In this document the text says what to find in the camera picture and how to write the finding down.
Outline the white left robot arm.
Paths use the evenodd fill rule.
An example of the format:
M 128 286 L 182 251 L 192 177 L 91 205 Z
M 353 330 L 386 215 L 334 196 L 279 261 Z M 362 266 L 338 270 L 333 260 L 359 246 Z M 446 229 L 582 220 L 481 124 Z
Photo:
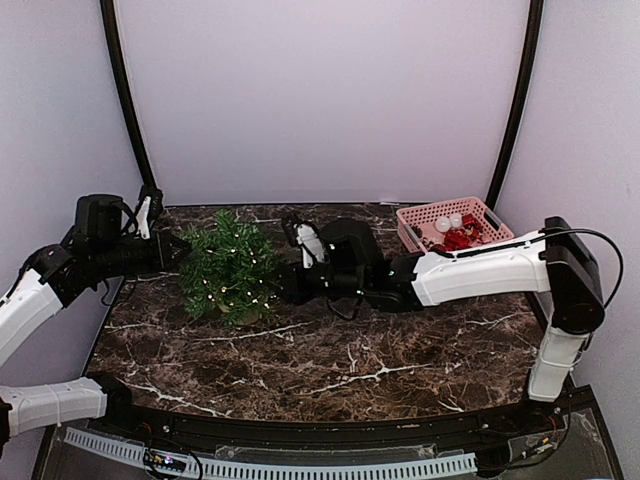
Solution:
M 33 252 L 13 285 L 1 297 L 1 365 L 11 371 L 34 360 L 35 349 L 87 290 L 112 279 L 136 278 L 174 269 L 190 244 L 154 225 L 163 210 L 160 190 L 142 189 L 135 207 L 112 194 L 89 194 L 76 203 L 75 219 L 62 240 Z M 1 378 L 1 440 L 31 430 L 81 419 L 101 418 L 120 436 L 141 427 L 140 412 L 130 406 L 130 391 L 108 374 L 85 376 L 69 369 L 56 374 L 48 363 L 38 374 L 28 366 L 26 379 Z

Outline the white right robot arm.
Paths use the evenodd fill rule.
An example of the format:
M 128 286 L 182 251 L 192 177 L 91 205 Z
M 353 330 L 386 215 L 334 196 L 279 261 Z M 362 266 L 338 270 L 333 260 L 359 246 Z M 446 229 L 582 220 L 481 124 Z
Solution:
M 529 375 L 527 398 L 510 413 L 521 434 L 549 416 L 583 345 L 603 324 L 605 302 L 595 257 L 579 230 L 561 217 L 543 229 L 488 246 L 385 257 L 370 226 L 338 218 L 318 229 L 291 214 L 281 221 L 302 258 L 272 277 L 275 294 L 302 305 L 315 298 L 354 298 L 382 312 L 401 313 L 504 293 L 550 293 L 553 313 Z

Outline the small green christmas tree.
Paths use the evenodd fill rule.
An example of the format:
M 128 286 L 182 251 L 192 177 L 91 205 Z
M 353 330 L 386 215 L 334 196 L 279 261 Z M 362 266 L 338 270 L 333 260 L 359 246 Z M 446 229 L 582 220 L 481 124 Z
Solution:
M 183 305 L 190 317 L 213 314 L 237 326 L 270 316 L 275 295 L 267 280 L 281 259 L 256 225 L 220 210 L 213 227 L 190 228 L 183 239 L 192 247 L 179 267 Z

